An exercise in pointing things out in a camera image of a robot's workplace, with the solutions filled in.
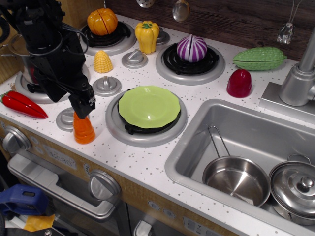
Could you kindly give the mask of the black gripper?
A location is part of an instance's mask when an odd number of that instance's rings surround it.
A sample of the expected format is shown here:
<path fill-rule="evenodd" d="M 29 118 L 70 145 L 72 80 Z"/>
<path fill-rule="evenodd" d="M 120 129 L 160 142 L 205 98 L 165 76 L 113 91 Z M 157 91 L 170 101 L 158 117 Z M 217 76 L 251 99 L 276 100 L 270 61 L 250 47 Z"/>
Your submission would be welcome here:
<path fill-rule="evenodd" d="M 66 93 L 78 118 L 85 119 L 95 109 L 95 96 L 83 74 L 84 55 L 46 55 L 34 57 L 34 76 L 39 86 L 57 102 Z"/>

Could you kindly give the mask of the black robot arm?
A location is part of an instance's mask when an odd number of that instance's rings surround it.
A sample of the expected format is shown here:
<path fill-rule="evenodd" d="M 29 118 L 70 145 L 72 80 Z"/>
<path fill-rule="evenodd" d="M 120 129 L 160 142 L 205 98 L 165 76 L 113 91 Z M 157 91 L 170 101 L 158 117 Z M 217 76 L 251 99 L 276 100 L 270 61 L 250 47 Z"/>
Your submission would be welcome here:
<path fill-rule="evenodd" d="M 69 93 L 80 119 L 95 109 L 95 93 L 83 74 L 86 61 L 79 30 L 63 23 L 56 0 L 2 0 L 0 12 L 26 43 L 34 77 L 53 102 Z"/>

